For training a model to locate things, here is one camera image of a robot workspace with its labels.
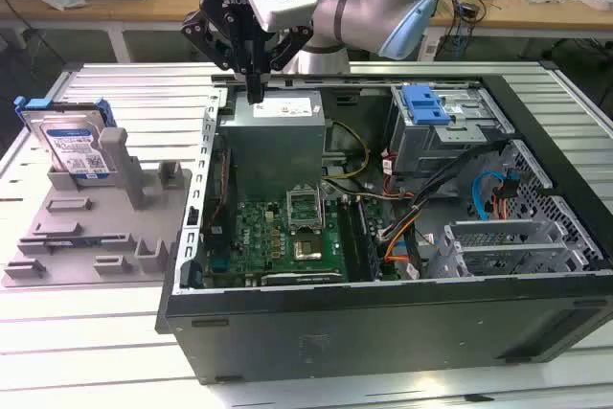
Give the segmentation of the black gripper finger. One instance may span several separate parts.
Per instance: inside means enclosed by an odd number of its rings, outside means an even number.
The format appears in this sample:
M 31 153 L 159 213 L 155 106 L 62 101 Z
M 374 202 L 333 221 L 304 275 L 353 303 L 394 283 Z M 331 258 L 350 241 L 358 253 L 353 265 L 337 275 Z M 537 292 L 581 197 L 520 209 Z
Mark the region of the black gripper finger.
M 256 35 L 256 103 L 262 102 L 265 75 L 280 71 L 298 54 L 313 36 L 312 28 L 290 28 L 277 43 L 276 33 L 258 32 Z
M 184 20 L 181 33 L 221 70 L 233 70 L 242 77 L 247 100 L 257 101 L 257 73 L 253 57 L 247 49 L 246 35 L 234 11 L 223 12 L 220 25 L 212 29 L 212 20 L 203 10 L 190 13 Z

